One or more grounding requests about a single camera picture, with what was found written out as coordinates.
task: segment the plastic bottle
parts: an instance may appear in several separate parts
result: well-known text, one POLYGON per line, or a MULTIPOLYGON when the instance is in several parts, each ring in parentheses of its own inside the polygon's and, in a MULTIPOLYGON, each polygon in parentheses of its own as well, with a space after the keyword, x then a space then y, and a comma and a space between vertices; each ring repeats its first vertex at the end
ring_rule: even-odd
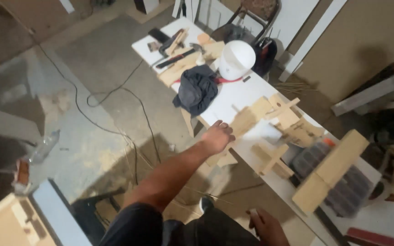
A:
POLYGON ((51 135, 44 137, 34 149, 29 157, 30 164, 40 164, 51 152, 52 148, 57 144, 60 138, 60 130, 54 131, 51 135))

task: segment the black shoe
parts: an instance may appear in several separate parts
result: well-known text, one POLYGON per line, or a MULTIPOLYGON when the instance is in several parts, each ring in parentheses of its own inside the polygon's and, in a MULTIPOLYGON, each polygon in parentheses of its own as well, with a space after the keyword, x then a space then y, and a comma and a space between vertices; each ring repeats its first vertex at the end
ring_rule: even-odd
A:
POLYGON ((202 197, 200 198, 200 201, 199 201, 199 203, 198 203, 198 206, 199 206, 201 212, 202 212, 202 213, 205 213, 205 211, 206 211, 208 208, 214 208, 214 207, 215 207, 215 206, 214 206, 214 199, 211 198, 211 197, 208 196, 208 195, 204 195, 204 196, 202 196, 202 197))

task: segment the hammer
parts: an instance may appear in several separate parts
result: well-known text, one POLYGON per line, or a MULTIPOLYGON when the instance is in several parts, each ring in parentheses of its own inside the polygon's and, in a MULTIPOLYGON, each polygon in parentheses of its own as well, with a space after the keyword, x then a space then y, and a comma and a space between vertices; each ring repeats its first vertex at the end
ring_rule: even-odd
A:
POLYGON ((191 50, 188 50, 188 51, 186 51, 185 53, 180 54, 180 55, 177 55, 177 56, 175 56, 175 57, 172 57, 172 58, 170 58, 170 59, 164 61, 163 63, 157 64, 157 65, 156 65, 156 68, 158 68, 158 69, 164 68, 164 67, 166 67, 166 66, 168 66, 168 65, 170 65, 170 64, 175 63, 175 62, 178 61, 178 60, 181 60, 181 59, 185 58, 186 56, 188 56, 188 55, 190 55, 190 54, 192 54, 192 53, 194 53, 194 52, 197 52, 197 51, 198 51, 198 52, 201 52, 202 54, 205 53, 205 50, 203 50, 203 47, 202 47, 202 46, 200 46, 200 45, 198 45, 198 44, 194 44, 194 43, 190 43, 189 45, 191 45, 191 47, 192 47, 191 50))

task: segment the concrete floor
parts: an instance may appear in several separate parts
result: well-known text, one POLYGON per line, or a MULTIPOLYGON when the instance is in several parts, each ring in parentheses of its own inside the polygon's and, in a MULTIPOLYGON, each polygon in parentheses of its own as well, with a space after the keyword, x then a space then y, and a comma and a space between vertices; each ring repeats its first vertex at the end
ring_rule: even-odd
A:
MULTIPOLYGON (((46 161, 31 167, 31 181, 37 185, 48 177, 53 178, 69 202, 118 187, 130 191, 134 186, 135 167, 137 179, 141 180, 150 172, 150 166, 158 162, 142 106, 130 93, 119 90, 96 108, 86 104, 90 93, 117 87, 139 64, 141 58, 130 47, 133 42, 146 36, 151 28, 162 27, 173 19, 172 8, 168 8, 138 24, 124 13, 129 3, 118 1, 41 45, 63 75, 78 88, 80 109, 96 124, 130 136, 138 147, 137 152, 120 134, 105 132, 86 120, 75 104, 74 86, 62 78, 39 47, 0 66, 0 110, 35 121, 45 135, 61 129, 60 141, 46 161), (9 102, 2 100, 4 93, 22 85, 24 94, 9 102)), ((271 83, 276 83, 279 72, 277 69, 271 72, 271 83)), ((195 141, 189 136, 180 111, 172 106, 175 93, 156 78, 145 62, 124 87, 142 100, 161 160, 174 154, 169 145, 174 144, 175 152, 179 152, 195 141)), ((347 131, 347 125, 339 126, 341 121, 333 116, 330 104, 323 103, 325 98, 320 97, 320 92, 286 96, 298 96, 301 109, 337 137, 347 131)), ((104 94, 95 95, 90 103, 103 98, 104 94)), ((292 246, 309 245, 315 237, 240 159, 237 165, 223 168, 202 165, 187 185, 220 196, 224 201, 218 200, 216 206, 245 227, 249 221, 245 210, 260 206, 281 221, 292 246), (247 187, 254 188, 233 192, 247 187)), ((168 206, 164 218, 186 222, 198 217, 200 211, 195 204, 200 196, 184 188, 168 206)), ((121 201, 124 198, 125 195, 117 197, 121 201)), ((115 215, 106 203, 100 203, 98 210, 109 220, 115 215)))

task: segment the forearm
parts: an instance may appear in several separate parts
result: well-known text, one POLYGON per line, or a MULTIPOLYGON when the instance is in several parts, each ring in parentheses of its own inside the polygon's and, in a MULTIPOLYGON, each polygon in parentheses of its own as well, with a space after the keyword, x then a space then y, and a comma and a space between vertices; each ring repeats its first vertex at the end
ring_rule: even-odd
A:
POLYGON ((129 199, 126 199, 123 207, 142 202, 162 212, 209 156, 205 146, 198 142, 184 152, 169 158, 139 183, 129 199))

